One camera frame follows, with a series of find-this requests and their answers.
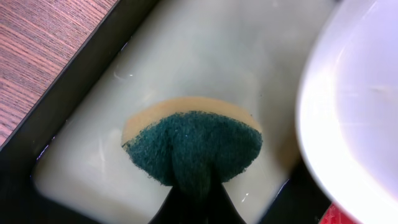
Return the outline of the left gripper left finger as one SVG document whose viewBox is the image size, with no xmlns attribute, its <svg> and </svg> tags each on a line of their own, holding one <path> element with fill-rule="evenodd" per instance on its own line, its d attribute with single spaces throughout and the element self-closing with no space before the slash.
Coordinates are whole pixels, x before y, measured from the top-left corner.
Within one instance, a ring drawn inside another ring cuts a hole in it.
<svg viewBox="0 0 398 224">
<path fill-rule="evenodd" d="M 178 187 L 172 187 L 149 224 L 199 223 L 199 213 L 193 200 Z"/>
</svg>

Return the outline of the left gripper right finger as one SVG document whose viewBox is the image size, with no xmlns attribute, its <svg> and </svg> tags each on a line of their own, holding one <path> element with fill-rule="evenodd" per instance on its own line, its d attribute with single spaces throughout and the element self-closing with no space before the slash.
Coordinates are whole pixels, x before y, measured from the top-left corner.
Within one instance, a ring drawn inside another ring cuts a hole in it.
<svg viewBox="0 0 398 224">
<path fill-rule="evenodd" d="M 211 186 L 204 206 L 200 210 L 200 218 L 200 223 L 207 224 L 246 224 L 221 183 L 214 183 Z"/>
</svg>

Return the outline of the green yellow sponge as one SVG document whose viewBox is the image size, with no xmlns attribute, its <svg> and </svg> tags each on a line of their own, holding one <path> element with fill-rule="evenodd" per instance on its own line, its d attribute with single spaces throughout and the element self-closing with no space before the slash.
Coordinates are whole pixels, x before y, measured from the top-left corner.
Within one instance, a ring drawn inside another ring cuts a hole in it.
<svg viewBox="0 0 398 224">
<path fill-rule="evenodd" d="M 188 96 L 129 118 L 121 146 L 152 178 L 202 201 L 212 184 L 227 182 L 251 165 L 262 147 L 262 130 L 236 105 Z"/>
</svg>

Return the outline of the white round plate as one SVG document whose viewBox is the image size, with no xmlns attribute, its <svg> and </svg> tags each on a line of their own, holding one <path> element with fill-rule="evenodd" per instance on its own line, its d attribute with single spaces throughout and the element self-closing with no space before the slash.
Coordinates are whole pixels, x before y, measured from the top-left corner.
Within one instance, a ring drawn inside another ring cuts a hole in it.
<svg viewBox="0 0 398 224">
<path fill-rule="evenodd" d="M 397 0 L 342 1 L 301 77 L 296 130 L 324 193 L 361 223 L 397 222 Z"/>
</svg>

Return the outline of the red plastic tray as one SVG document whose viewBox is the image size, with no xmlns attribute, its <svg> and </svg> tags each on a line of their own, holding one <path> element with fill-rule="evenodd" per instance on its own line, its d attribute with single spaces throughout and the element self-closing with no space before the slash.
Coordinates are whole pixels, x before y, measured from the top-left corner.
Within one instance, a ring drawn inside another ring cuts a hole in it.
<svg viewBox="0 0 398 224">
<path fill-rule="evenodd" d="M 335 203 L 332 203 L 319 221 L 319 224 L 358 224 Z"/>
</svg>

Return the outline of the black water tray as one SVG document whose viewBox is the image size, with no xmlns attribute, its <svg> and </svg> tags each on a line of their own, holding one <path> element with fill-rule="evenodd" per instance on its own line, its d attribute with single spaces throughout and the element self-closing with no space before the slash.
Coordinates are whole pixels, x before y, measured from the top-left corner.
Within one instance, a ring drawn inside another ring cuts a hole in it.
<svg viewBox="0 0 398 224">
<path fill-rule="evenodd" d="M 241 106 L 258 158 L 222 184 L 246 223 L 318 223 L 330 200 L 294 130 L 305 61 L 336 1 L 120 1 L 1 148 L 2 223 L 149 223 L 171 188 L 121 147 L 124 123 L 180 96 Z"/>
</svg>

